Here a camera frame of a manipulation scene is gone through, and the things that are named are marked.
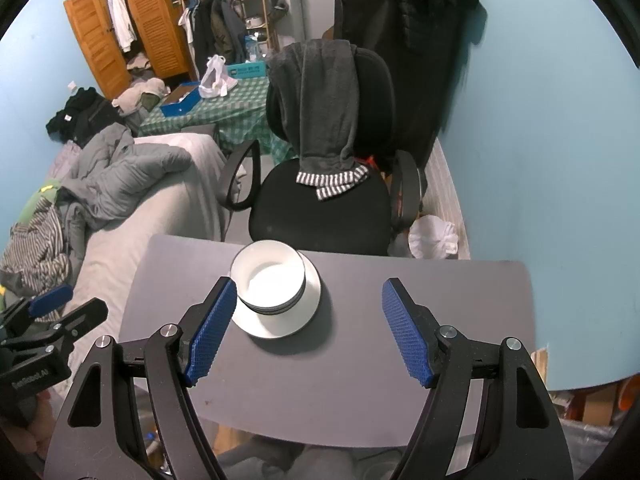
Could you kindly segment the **left hand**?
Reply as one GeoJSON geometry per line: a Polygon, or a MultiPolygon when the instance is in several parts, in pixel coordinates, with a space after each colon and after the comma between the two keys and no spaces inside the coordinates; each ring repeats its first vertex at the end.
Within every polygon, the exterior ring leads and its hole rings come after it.
{"type": "Polygon", "coordinates": [[[36,454],[43,460],[47,457],[51,438],[54,433],[55,417],[51,405],[51,393],[44,390],[37,394],[37,408],[32,422],[26,428],[1,419],[1,429],[17,452],[23,455],[36,454]]]}

